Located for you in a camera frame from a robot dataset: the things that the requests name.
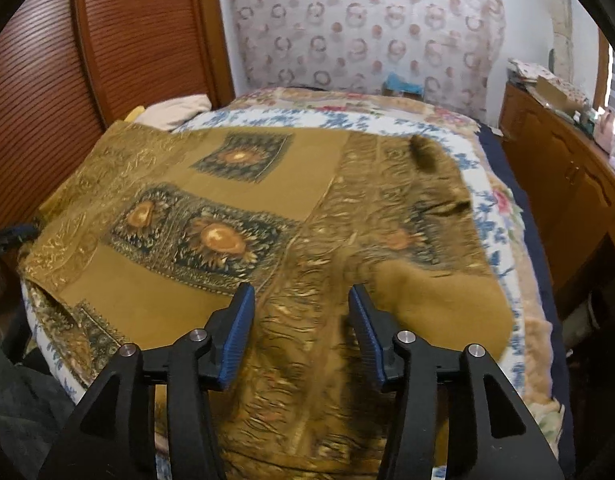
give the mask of wooden wardrobe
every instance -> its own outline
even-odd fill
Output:
[[[139,105],[234,96],[219,0],[26,0],[0,34],[0,227]]]

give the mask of brown blanket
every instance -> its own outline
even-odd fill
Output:
[[[22,264],[37,316],[89,384],[118,345],[168,345],[241,281],[257,292],[235,387],[213,397],[230,478],[372,475],[393,399],[369,389],[347,290],[431,344],[498,358],[512,318],[458,168],[431,140],[115,123],[44,204]],[[165,432],[163,397],[158,430]],[[443,462],[445,429],[437,439]]]

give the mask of drawer handle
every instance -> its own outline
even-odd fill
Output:
[[[570,161],[570,167],[569,167],[569,168],[567,168],[567,171],[565,172],[565,179],[566,179],[566,181],[568,181],[568,182],[570,181],[570,178],[571,178],[571,174],[572,174],[572,166],[573,166],[573,165],[574,165],[574,161],[573,161],[573,160],[571,160],[571,161]]]
[[[574,183],[574,177],[579,173],[580,169],[581,168],[579,168],[578,166],[574,168],[574,173],[572,173],[572,176],[570,178],[570,186]]]

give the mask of wooden dresser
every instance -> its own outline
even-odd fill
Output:
[[[592,140],[511,84],[500,128],[529,197],[563,318],[615,274],[615,172]]]

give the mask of navy blue sheet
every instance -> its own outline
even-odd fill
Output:
[[[494,174],[500,178],[506,186],[511,189],[514,200],[523,209],[521,216],[525,223],[525,244],[527,252],[534,266],[534,273],[539,282],[539,292],[545,311],[545,318],[552,324],[552,348],[554,351],[554,362],[552,364],[552,395],[565,406],[565,420],[563,422],[563,434],[559,442],[559,463],[563,469],[565,477],[574,474],[575,455],[574,455],[574,426],[572,423],[572,410],[570,408],[570,385],[567,363],[565,361],[565,347],[561,335],[561,323],[556,314],[556,305],[552,294],[552,284],[550,280],[545,252],[539,237],[537,225],[529,209],[527,194],[519,186],[514,178],[514,173],[508,164],[503,147],[491,128],[481,125],[478,134],[481,146],[487,160],[490,163]]]

